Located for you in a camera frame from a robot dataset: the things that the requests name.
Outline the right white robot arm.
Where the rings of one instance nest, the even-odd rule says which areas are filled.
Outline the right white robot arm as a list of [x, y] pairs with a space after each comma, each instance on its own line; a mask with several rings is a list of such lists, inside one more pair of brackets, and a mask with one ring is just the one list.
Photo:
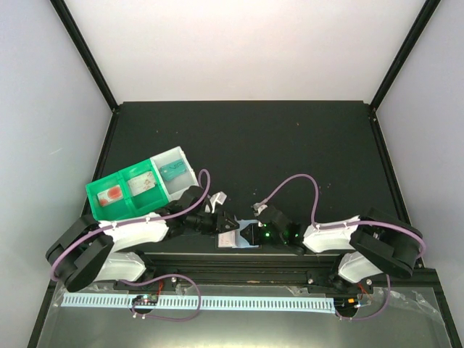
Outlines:
[[337, 252], [328, 282], [338, 292], [382, 273], [410, 278], [426, 250], [420, 231], [374, 208], [346, 220], [305, 225], [266, 205], [239, 235], [251, 246], [271, 245], [296, 255]]

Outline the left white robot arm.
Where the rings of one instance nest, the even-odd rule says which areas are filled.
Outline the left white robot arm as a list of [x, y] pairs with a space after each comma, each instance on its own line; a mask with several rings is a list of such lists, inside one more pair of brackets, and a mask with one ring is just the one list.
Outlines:
[[208, 196], [202, 188], [191, 186], [179, 199], [141, 217], [98, 221], [84, 215], [47, 250], [51, 277], [69, 292], [110, 280], [129, 281], [139, 289], [148, 289], [156, 273], [133, 248], [188, 231], [216, 236], [238, 229], [238, 220], [221, 207], [225, 199], [223, 192]]

